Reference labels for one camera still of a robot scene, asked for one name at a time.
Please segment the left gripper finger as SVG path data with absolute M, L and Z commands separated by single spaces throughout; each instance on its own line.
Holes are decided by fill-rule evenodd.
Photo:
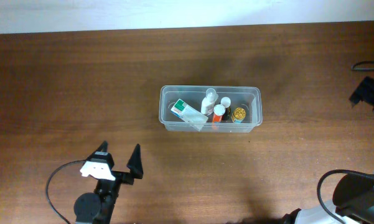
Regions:
M 127 163 L 127 168 L 130 171 L 130 174 L 135 179 L 142 179 L 144 175 L 143 165 L 141 160 L 141 146 L 137 144 L 131 154 L 131 157 Z
M 98 149 L 87 157 L 87 161 L 105 163 L 109 170 L 112 170 L 115 163 L 112 155 L 108 152 L 108 142 L 103 141 Z

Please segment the white green medicine box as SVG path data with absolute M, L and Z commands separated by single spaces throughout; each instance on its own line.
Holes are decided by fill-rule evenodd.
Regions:
M 197 111 L 181 99 L 175 102 L 171 108 L 171 112 L 197 131 L 201 131 L 208 120 L 208 116 Z

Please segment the white spray bottle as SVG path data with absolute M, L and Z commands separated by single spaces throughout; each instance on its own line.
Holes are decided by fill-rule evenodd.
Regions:
M 218 99 L 218 94 L 213 88 L 209 88 L 206 91 L 205 98 L 202 100 L 200 112 L 206 116 L 213 113 L 213 108 Z

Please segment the orange tube white cap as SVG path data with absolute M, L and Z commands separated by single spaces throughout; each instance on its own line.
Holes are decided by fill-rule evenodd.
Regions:
M 225 107 L 218 104 L 213 108 L 212 129 L 218 129 L 218 125 L 222 122 L 223 115 L 225 114 Z

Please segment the dark bottle white cap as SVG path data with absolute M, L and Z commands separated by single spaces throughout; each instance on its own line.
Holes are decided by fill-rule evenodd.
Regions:
M 222 116 L 222 120 L 227 121 L 231 115 L 231 99 L 229 97 L 223 97 L 220 103 L 225 108 L 225 113 Z

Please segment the small jar gold lid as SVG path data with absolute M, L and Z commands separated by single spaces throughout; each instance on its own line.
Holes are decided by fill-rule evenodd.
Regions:
M 233 123 L 242 123 L 242 121 L 246 118 L 246 111 L 243 108 L 236 108 L 234 109 L 233 113 L 231 114 L 231 120 Z

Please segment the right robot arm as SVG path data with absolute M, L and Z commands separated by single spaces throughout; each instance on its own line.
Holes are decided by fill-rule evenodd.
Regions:
M 321 187 L 333 174 L 343 174 L 331 201 L 324 202 Z M 297 209 L 286 214 L 278 223 L 374 223 L 374 173 L 335 169 L 326 172 L 317 184 L 319 206 Z

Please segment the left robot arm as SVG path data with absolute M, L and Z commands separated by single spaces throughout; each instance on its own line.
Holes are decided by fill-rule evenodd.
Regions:
M 143 177 L 141 146 L 135 146 L 127 163 L 128 172 L 113 170 L 114 164 L 106 141 L 87 157 L 80 172 L 82 177 L 96 179 L 97 185 L 93 192 L 84 193 L 76 199 L 73 206 L 76 224 L 110 223 L 121 185 L 133 185 L 136 179 Z

